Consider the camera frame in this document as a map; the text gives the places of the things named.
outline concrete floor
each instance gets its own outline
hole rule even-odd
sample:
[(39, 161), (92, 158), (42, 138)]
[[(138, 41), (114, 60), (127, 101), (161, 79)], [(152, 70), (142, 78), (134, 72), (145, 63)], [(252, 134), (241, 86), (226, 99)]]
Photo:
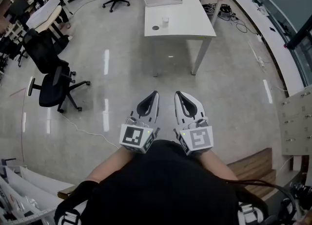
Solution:
[[(88, 1), (71, 2), (72, 11)], [(92, 82), (91, 87), (84, 85), (72, 92), (82, 112), (77, 112), (68, 100), (64, 103), (68, 119), (79, 129), (103, 134), (118, 145), (120, 125), (139, 101), (157, 90), (159, 138), (175, 140), (174, 93), (184, 91), (203, 103), (213, 127), (213, 151), (222, 160), (230, 163), (272, 147), (273, 167), (282, 165), (275, 103), (284, 94), (274, 87), (282, 87), (281, 82), (264, 44), (254, 34), (241, 33), (234, 23), (218, 18), (214, 26), (217, 37), (196, 76), (190, 74), (191, 61), (200, 42), (172, 40), (159, 44), (162, 72), (154, 78), (151, 51), (144, 38), (143, 0), (130, 0), (130, 7), (121, 3), (113, 13), (109, 13), (108, 6), (102, 8), (105, 1), (80, 8), (71, 17), (72, 27), (62, 30), (73, 39), (59, 57), (77, 72), (76, 82)], [(231, 0), (225, 3), (254, 31)], [(250, 44), (267, 62), (266, 74)], [(105, 74), (104, 59), (108, 54)], [(30, 97), (25, 95), (30, 77), (35, 77), (37, 84), (43, 79), (31, 58), (24, 59), (21, 68), (16, 61), (9, 61), (5, 73), (0, 87), (0, 158), (22, 161), (24, 157), (29, 169), (76, 184), (116, 150), (101, 136), (76, 131), (57, 107), (40, 107), (38, 90)], [(271, 86), (273, 104), (268, 101), (264, 79)]]

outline chair armrest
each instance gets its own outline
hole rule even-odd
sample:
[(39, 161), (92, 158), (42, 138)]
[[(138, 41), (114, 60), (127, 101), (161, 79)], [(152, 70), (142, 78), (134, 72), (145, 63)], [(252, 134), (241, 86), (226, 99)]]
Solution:
[(69, 82), (73, 82), (73, 83), (75, 82), (68, 75), (62, 74), (62, 67), (58, 66), (54, 74), (53, 86), (57, 85), (61, 81), (62, 78), (65, 78), (65, 80), (68, 80)]
[(35, 78), (32, 78), (32, 80), (29, 82), (28, 93), (27, 93), (28, 96), (31, 95), (31, 93), (33, 92), (33, 89), (41, 90), (41, 86), (35, 84)]

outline white table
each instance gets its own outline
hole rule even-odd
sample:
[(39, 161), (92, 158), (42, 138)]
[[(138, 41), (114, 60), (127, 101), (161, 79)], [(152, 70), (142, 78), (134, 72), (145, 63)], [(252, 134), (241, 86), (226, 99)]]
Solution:
[[(169, 17), (168, 27), (163, 27), (162, 18)], [(144, 36), (151, 39), (183, 38), (203, 40), (197, 59), (192, 66), (196, 75), (215, 31), (199, 0), (183, 0), (182, 4), (145, 7)], [(153, 76), (158, 76), (157, 58), (153, 59)]]

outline wooden stair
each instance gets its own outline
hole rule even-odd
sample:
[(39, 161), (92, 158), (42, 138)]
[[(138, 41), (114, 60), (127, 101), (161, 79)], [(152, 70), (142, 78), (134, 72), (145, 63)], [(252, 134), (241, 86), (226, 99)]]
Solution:
[[(275, 184), (276, 170), (272, 169), (272, 149), (266, 148), (254, 155), (228, 165), (239, 180), (259, 179)], [(263, 186), (246, 186), (248, 191), (262, 198), (273, 189)]]

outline polished floor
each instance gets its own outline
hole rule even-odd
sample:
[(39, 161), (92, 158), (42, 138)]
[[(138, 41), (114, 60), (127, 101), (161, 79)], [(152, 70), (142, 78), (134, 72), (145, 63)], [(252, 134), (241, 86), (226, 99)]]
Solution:
[[(71, 10), (89, 1), (73, 1)], [(200, 41), (170, 40), (157, 45), (162, 70), (159, 77), (152, 77), (152, 52), (144, 38), (143, 0), (129, 0), (129, 7), (118, 4), (113, 13), (108, 6), (102, 8), (105, 1), (95, 0), (81, 7), (71, 17), (72, 27), (62, 30), (73, 39), (59, 57), (77, 72), (76, 82), (92, 82), (90, 87), (84, 85), (72, 92), (82, 112), (68, 100), (64, 103), (64, 115), (71, 122), (118, 145), (120, 125), (139, 101), (157, 90), (159, 138), (175, 140), (174, 93), (184, 91), (203, 103), (213, 127), (213, 151), (222, 160), (230, 163), (272, 147), (274, 167), (281, 166), (275, 103), (284, 94), (275, 87), (282, 87), (281, 82), (256, 35), (242, 33), (234, 23), (218, 18), (214, 26), (217, 37), (196, 76), (190, 70)], [(225, 3), (254, 31), (231, 0)], [(266, 73), (254, 53), (266, 62)], [(21, 68), (16, 61), (9, 61), (0, 87), (0, 158), (16, 157), (38, 173), (76, 184), (116, 148), (101, 136), (77, 131), (57, 107), (40, 107), (39, 91), (25, 94), (31, 77), (37, 84), (43, 79), (31, 58), (24, 59)], [(270, 85), (273, 104), (264, 79)]]

